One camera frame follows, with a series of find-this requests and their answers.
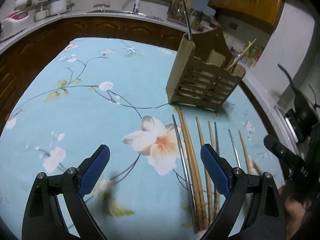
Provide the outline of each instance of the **light blue tablecloth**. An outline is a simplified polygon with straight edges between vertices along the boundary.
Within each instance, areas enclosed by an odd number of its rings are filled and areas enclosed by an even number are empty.
[[[166,83],[177,52],[132,41],[79,38],[35,78],[15,106],[0,138],[0,216],[21,238],[26,202],[36,175],[77,167],[99,147],[111,158],[87,206],[109,239],[196,239],[186,211],[187,192],[172,133],[174,107]],[[283,184],[279,162],[263,146],[267,134],[237,87],[218,112],[184,106],[205,189],[195,116],[210,143],[208,121],[217,122],[220,155],[237,166],[228,129],[246,171],[238,131],[262,171]],[[114,201],[101,208],[101,190],[116,176]],[[77,234],[59,195],[70,232]],[[233,229],[239,231],[243,215]]]

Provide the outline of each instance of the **floral tablecloth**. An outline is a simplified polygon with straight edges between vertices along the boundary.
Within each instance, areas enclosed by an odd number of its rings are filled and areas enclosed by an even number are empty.
[[[111,158],[90,195],[89,210],[108,239],[196,239],[186,208],[187,192],[167,104],[166,83],[176,51],[104,38],[73,40],[35,78],[15,106],[0,138],[0,216],[20,239],[23,214],[36,175],[77,167],[99,147]],[[249,155],[262,171],[283,184],[279,162],[263,146],[267,134],[250,101],[237,87],[223,107],[209,111],[181,107],[185,115],[203,188],[204,170],[195,116],[204,141],[208,121],[217,122],[220,155],[236,158],[231,130],[245,168],[241,130]],[[115,181],[108,210],[101,192]],[[63,197],[60,206],[70,232],[77,235]],[[239,231],[240,215],[233,233]]]

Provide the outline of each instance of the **kitchen cabinet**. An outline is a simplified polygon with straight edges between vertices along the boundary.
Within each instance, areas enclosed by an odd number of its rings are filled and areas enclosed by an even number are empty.
[[[208,6],[271,34],[281,15],[283,0],[209,0]]]
[[[184,32],[119,17],[64,18],[31,32],[0,54],[0,133],[39,72],[72,40],[120,38],[178,50]]]

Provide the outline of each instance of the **blue gripper pad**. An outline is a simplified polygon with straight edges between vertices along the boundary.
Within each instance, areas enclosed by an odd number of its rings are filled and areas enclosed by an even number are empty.
[[[85,159],[80,164],[76,184],[79,187],[78,193],[82,198],[84,195],[91,193],[109,160],[109,147],[102,144],[90,158]]]
[[[225,158],[219,157],[210,144],[201,147],[200,156],[217,191],[227,198],[232,188],[232,167]]]

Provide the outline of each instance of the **metal rod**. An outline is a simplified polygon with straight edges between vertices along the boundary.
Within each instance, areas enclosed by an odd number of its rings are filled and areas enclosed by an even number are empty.
[[[176,132],[176,137],[177,137],[178,148],[179,148],[179,153],[180,153],[181,162],[182,162],[184,178],[186,180],[186,188],[187,188],[188,200],[189,200],[189,205],[190,205],[190,210],[191,210],[192,226],[193,226],[193,230],[195,231],[196,228],[197,228],[197,225],[196,225],[196,210],[195,210],[195,204],[193,202],[193,196],[192,196],[192,191],[191,191],[191,182],[190,182],[190,178],[189,178],[189,172],[188,172],[187,163],[186,163],[186,160],[185,160],[185,157],[184,157],[182,143],[181,143],[181,139],[180,139],[180,135],[179,135],[179,131],[178,131],[178,127],[177,127],[177,123],[176,123],[176,120],[174,118],[174,115],[172,115],[172,120],[173,120],[174,130]]]
[[[184,8],[184,15],[186,16],[186,22],[187,22],[187,27],[188,27],[188,37],[190,41],[192,40],[192,31],[191,31],[191,27],[190,27],[190,22],[189,22],[189,17],[188,17],[188,13],[187,13],[187,6],[186,6],[186,2],[185,0],[182,0],[183,3],[183,8]]]
[[[232,135],[231,135],[230,129],[228,129],[228,131],[229,131],[229,134],[230,134],[230,139],[231,139],[233,151],[235,152],[235,156],[236,156],[236,159],[237,159],[238,167],[241,168],[240,160],[239,160],[239,155],[238,155],[238,152],[237,152],[237,149],[236,149],[235,141],[233,140],[233,137],[232,137]]]
[[[216,122],[214,122],[214,133],[215,133],[215,137],[216,137],[216,153],[220,156],[220,152],[219,152],[219,141],[218,141],[218,131],[217,131],[217,124],[216,124]]]

